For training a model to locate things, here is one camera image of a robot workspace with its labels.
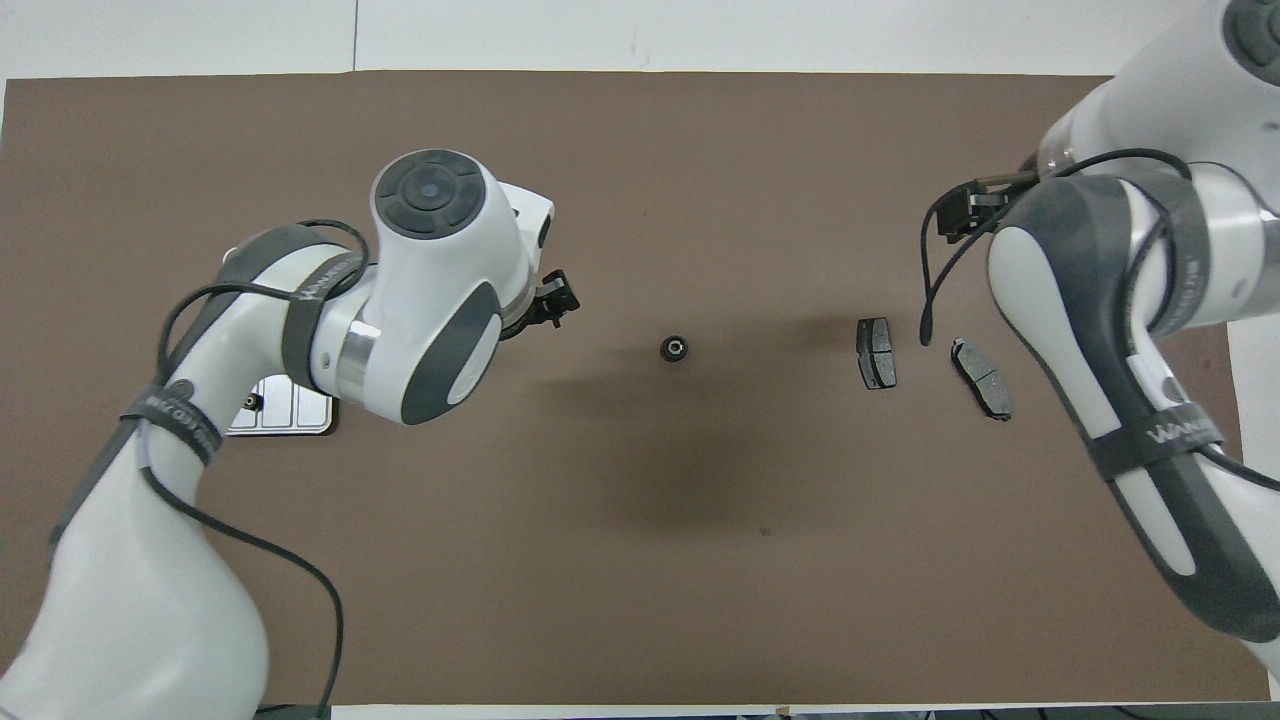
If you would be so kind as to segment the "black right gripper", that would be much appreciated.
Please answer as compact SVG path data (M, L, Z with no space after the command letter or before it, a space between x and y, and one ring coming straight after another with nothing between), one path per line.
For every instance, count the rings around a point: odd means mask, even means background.
M969 183L966 190L950 190L940 197L942 236L951 245L964 237L982 237L1010 202L1010 183Z

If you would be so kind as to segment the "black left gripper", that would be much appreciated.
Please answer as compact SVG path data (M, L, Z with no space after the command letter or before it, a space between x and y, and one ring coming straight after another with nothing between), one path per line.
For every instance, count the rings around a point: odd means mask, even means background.
M511 327L506 328L506 340L511 340L522 333L530 325L539 325L550 322L554 328L562 325L562 319L581 307L576 293L571 290L564 270L553 270L545 275L545 284L540 286L529 309Z

